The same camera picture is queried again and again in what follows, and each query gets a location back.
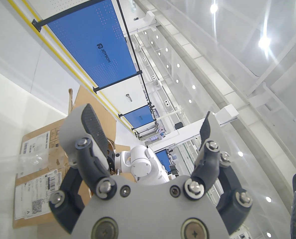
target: cardboard box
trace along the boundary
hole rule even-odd
[[[84,87],[80,86],[74,108],[90,103],[93,107],[107,138],[114,145],[116,138],[116,120],[102,104]],[[43,128],[33,131],[22,139],[20,155],[41,153],[42,163],[17,174],[15,180],[13,228],[37,225],[54,221],[48,201],[50,191],[58,189],[69,169],[68,158],[61,148],[58,136],[65,119],[61,119]],[[130,150],[128,146],[114,145],[117,152]],[[122,174],[125,178],[135,181],[131,174]],[[91,198],[89,188],[84,182],[79,195],[85,205]]]

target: computer monitor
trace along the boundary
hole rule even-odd
[[[169,165],[169,168],[171,171],[176,170],[176,166],[175,165]]]
[[[179,174],[177,169],[171,171],[171,173],[172,173],[173,175],[178,175],[178,174]]]
[[[159,159],[160,163],[165,167],[168,174],[170,174],[171,169],[169,167],[170,166],[170,161],[169,161],[169,157],[167,155],[167,149],[156,152],[156,156]]]

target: barcode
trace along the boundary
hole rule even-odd
[[[32,201],[32,214],[38,214],[42,212],[43,199]]]
[[[46,134],[46,144],[45,144],[45,148],[47,148],[47,144],[48,144],[48,133]]]
[[[28,142],[26,142],[26,143],[24,144],[24,151],[23,151],[23,154],[26,154],[27,144],[28,144]]]
[[[55,183],[56,183],[56,177],[48,177],[48,189],[50,190],[51,195],[53,194],[53,192],[55,191],[56,187],[55,187]]]

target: ceiling light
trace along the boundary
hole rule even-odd
[[[217,4],[213,4],[213,5],[211,5],[211,7],[210,7],[210,12],[211,13],[215,13],[216,11],[218,10],[218,5]]]
[[[263,50],[267,50],[270,46],[271,39],[266,36],[263,36],[260,41],[258,42],[258,46],[261,47]]]

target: yellow stripe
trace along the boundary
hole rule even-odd
[[[38,32],[37,30],[36,30],[36,28],[31,24],[31,22],[27,19],[27,17],[23,14],[23,12],[19,9],[19,7],[16,5],[16,3],[14,3],[14,1],[13,0],[7,0],[9,3],[10,3],[10,5],[13,7],[13,9],[20,15],[20,17],[22,17],[22,19],[25,21],[25,23],[27,23],[27,25],[29,25],[30,26],[30,28],[35,32],[35,34],[47,45],[47,47],[63,62],[63,64],[69,69],[69,71],[71,71],[84,85],[85,85],[85,87],[87,87],[91,92],[93,92],[93,90],[92,90],[92,88],[88,85],[88,84],[86,84],[85,83],[85,81],[81,78],[81,76],[80,75],[78,75],[77,73],[76,73],[76,71],[63,59],[63,57],[57,52],[57,50],[55,50],[53,47],[52,47],[52,45],[45,39],[45,37],[44,36],[42,36],[41,34],[40,34],[40,32]],[[32,9],[30,9],[30,6],[29,6],[29,4],[25,1],[24,2],[24,4],[27,6],[27,8],[30,10],[30,12],[33,14],[33,16],[34,17],[36,17],[36,19],[39,19],[39,17],[35,14],[35,12],[32,10]],[[57,39],[55,38],[55,36],[53,35],[53,34],[51,34],[49,31],[48,31],[48,33],[49,33],[49,35],[54,39],[54,41],[58,44],[58,41],[57,41]],[[58,44],[60,47],[61,47],[61,49],[67,54],[67,51],[66,51],[66,49],[62,46],[62,45],[60,45],[60,44]],[[83,74],[85,74],[85,76],[86,77],[88,77],[88,75],[86,75],[86,72],[83,70],[83,69],[81,69],[81,67],[73,60],[73,58],[71,57],[71,56],[69,56],[69,54],[67,54],[67,56],[74,62],[74,64],[78,67],[78,69],[83,73]],[[108,108],[108,110],[110,110],[111,111],[111,113],[113,113],[117,118],[118,118],[118,115],[109,107],[109,106],[107,106],[107,104],[106,103],[104,103],[102,100],[101,100],[101,98],[97,95],[97,98],[101,101],[101,103],[106,107],[106,108]],[[131,128],[127,125],[127,124],[125,124],[124,123],[124,121],[122,121],[121,119],[119,119],[129,130],[131,130]]]
[[[35,11],[32,9],[32,7],[28,4],[28,2],[26,0],[21,0],[25,6],[27,7],[27,9],[31,12],[31,14],[35,17],[35,19],[37,21],[40,21],[41,19],[39,18],[39,16],[35,13]],[[53,35],[53,33],[49,30],[48,27],[44,26],[44,29],[46,30],[46,32],[49,34],[49,36],[54,40],[54,42],[59,46],[59,48],[65,53],[65,55],[67,55],[67,57],[74,63],[74,65],[79,69],[79,71],[81,71],[83,73],[83,75],[91,82],[91,84],[94,87],[98,87],[97,84],[91,79],[91,77],[85,72],[85,70],[83,68],[81,68],[81,66],[75,61],[75,59],[70,55],[70,53],[67,51],[67,49],[58,41],[57,37],[55,35]],[[110,102],[110,100],[103,94],[101,93],[102,96],[106,99],[106,101],[115,108],[115,110],[120,113],[120,111]]]

